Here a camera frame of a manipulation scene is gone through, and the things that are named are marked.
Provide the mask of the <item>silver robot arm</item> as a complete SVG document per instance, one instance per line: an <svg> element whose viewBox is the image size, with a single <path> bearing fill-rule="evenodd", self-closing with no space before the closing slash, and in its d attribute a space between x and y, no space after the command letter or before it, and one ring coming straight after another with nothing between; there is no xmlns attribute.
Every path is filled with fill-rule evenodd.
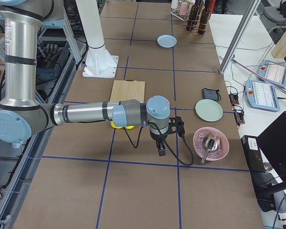
<svg viewBox="0 0 286 229"><path fill-rule="evenodd" d="M0 139L20 143L65 123L112 121L117 127L148 126L160 156L171 133L170 104L156 95L81 105L40 104L35 97L37 32L43 22L65 21L61 0L0 0L5 22L5 97L0 100Z"/></svg>

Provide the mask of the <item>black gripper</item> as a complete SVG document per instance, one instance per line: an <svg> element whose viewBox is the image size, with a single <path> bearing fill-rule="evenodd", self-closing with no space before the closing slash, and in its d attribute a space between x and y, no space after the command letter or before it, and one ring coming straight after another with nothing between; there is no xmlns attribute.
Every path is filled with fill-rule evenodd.
<svg viewBox="0 0 286 229"><path fill-rule="evenodd" d="M166 127L161 129L156 124L150 124L149 130L151 138L156 141L156 146L158 149L159 156L165 156L166 150L165 150L164 139L166 139L167 136L171 134L172 132L171 125L168 124Z"/></svg>

